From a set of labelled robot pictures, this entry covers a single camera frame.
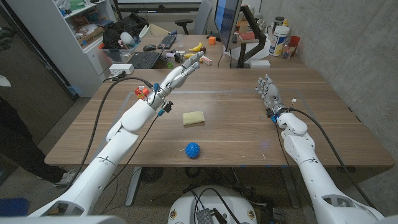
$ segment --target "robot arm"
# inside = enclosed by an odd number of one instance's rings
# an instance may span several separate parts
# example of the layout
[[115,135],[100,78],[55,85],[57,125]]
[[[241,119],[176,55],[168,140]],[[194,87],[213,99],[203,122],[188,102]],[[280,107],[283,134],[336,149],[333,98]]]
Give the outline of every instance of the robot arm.
[[70,189],[29,216],[48,216],[57,208],[66,208],[64,215],[89,215],[117,165],[137,141],[139,136],[135,131],[140,130],[156,114],[158,108],[162,108],[160,113],[171,110],[172,102],[165,97],[175,88],[181,87],[187,77],[199,68],[197,60],[202,55],[203,52],[194,55],[193,60],[184,64],[186,68],[179,66],[173,69],[160,85],[155,85],[147,100],[138,100],[128,109],[109,131],[106,137],[108,144]]
[[297,163],[319,224],[323,223],[375,223],[383,215],[341,192],[315,154],[315,142],[307,133],[307,125],[283,104],[277,87],[266,75],[258,81],[257,92],[267,107],[267,116],[282,129],[284,148]]

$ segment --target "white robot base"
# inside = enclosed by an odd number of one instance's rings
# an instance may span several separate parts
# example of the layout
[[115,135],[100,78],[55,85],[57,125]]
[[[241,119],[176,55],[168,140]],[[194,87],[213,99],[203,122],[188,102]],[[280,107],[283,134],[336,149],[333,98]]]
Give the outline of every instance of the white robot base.
[[[193,189],[196,195],[199,197],[200,194],[207,188],[215,189],[224,199],[228,207],[234,213],[235,217],[240,223],[256,224],[257,218],[254,213],[252,205],[240,194],[226,187],[207,185]],[[187,192],[177,199],[172,205],[169,213],[168,224],[189,224],[193,223],[193,214],[196,205],[197,198],[191,193]],[[198,202],[198,209],[203,210],[209,208],[209,210],[217,209],[217,211],[225,218],[227,223],[235,223],[232,216],[227,211],[226,207],[222,203],[221,199],[212,190],[206,190],[200,197]],[[218,223],[215,216],[211,216],[213,223]]]

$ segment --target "person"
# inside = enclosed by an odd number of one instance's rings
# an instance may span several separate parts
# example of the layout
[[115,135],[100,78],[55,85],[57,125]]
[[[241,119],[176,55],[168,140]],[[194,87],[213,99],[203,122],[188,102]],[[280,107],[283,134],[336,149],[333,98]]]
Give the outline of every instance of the person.
[[44,162],[44,153],[33,142],[32,135],[18,112],[0,97],[0,153],[31,174],[52,182],[54,187],[66,187],[75,175]]

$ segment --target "office chair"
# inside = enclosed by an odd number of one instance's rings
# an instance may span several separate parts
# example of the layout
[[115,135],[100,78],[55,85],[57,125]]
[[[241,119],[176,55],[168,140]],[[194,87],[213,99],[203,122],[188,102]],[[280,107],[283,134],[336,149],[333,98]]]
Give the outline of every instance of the office chair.
[[[213,7],[212,3],[209,0],[202,0],[199,6],[197,18],[195,21],[195,26],[193,28],[193,34],[200,35],[206,34],[207,30],[207,20],[209,19],[211,8]],[[187,30],[187,24],[192,23],[191,19],[180,19],[175,21],[176,25],[182,26],[185,34],[189,34]]]

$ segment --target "table leg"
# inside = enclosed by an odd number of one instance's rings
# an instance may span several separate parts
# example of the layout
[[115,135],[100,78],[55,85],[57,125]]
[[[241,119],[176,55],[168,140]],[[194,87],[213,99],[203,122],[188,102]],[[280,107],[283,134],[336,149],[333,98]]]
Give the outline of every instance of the table leg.
[[130,207],[132,205],[132,202],[134,201],[134,196],[136,195],[138,189],[137,185],[138,185],[139,176],[141,174],[141,167],[134,167],[132,173],[134,175],[131,177],[130,180],[129,190],[127,191],[127,197],[125,203],[127,207]]
[[293,178],[290,174],[289,168],[281,168],[282,176],[285,180],[286,189],[289,193],[290,202],[292,203],[292,207],[300,208],[299,196],[297,195],[296,188],[294,186]]

